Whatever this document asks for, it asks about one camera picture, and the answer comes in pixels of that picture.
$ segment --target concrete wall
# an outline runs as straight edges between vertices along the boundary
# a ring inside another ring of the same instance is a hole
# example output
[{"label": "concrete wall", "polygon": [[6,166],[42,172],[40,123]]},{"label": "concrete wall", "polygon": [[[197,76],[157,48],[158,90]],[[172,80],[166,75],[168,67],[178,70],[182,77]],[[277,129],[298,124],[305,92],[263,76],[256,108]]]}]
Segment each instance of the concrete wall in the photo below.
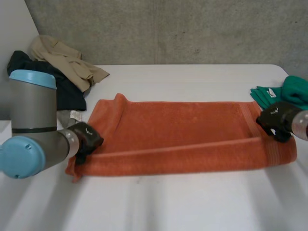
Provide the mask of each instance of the concrete wall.
[{"label": "concrete wall", "polygon": [[308,77],[307,0],[26,0],[94,64],[277,64]]},{"label": "concrete wall", "polygon": [[0,80],[14,50],[28,51],[38,30],[24,0],[0,0]]}]

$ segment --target orange towel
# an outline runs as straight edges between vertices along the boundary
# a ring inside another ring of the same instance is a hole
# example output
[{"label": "orange towel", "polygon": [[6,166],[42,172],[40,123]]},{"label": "orange towel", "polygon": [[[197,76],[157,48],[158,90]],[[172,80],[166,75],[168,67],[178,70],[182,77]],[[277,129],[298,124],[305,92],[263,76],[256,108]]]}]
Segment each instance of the orange towel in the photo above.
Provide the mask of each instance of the orange towel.
[{"label": "orange towel", "polygon": [[104,143],[66,173],[131,176],[249,170],[296,159],[294,138],[278,143],[257,125],[256,102],[130,102],[100,100],[89,119]]}]

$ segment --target clothing tag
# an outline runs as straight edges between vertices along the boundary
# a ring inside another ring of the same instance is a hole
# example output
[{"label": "clothing tag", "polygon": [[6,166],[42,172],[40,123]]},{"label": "clothing tag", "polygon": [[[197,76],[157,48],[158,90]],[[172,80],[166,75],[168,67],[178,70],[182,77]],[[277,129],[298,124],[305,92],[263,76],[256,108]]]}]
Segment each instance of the clothing tag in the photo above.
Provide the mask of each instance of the clothing tag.
[{"label": "clothing tag", "polygon": [[267,93],[270,95],[271,98],[277,97],[277,95],[275,94],[275,92],[271,88],[269,88],[269,90],[267,90]]},{"label": "clothing tag", "polygon": [[70,119],[75,119],[78,122],[81,122],[82,114],[78,111],[71,111],[71,115],[69,116]]}]

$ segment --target dark green cloth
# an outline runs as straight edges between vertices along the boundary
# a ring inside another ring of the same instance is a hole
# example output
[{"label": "dark green cloth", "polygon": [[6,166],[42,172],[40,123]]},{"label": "dark green cloth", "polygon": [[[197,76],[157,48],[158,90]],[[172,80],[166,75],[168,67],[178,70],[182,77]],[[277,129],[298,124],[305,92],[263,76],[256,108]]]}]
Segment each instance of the dark green cloth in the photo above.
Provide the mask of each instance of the dark green cloth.
[{"label": "dark green cloth", "polygon": [[281,87],[259,87],[251,89],[250,95],[262,109],[276,102],[288,102],[304,110],[308,109],[308,81],[288,76]]}]

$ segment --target table surface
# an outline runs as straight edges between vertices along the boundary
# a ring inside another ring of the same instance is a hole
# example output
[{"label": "table surface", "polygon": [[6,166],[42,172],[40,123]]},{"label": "table surface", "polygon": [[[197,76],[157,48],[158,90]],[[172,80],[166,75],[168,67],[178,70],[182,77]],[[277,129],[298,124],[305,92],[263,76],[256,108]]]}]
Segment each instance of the table surface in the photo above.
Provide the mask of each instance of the table surface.
[{"label": "table surface", "polygon": [[[275,65],[113,65],[86,97],[87,121],[99,99],[242,101],[250,89],[274,87],[287,74]],[[10,137],[10,126],[0,143]],[[2,231],[305,231],[308,143],[298,159],[254,171],[140,177],[84,177],[76,184],[60,163],[37,176],[0,175]]]}]

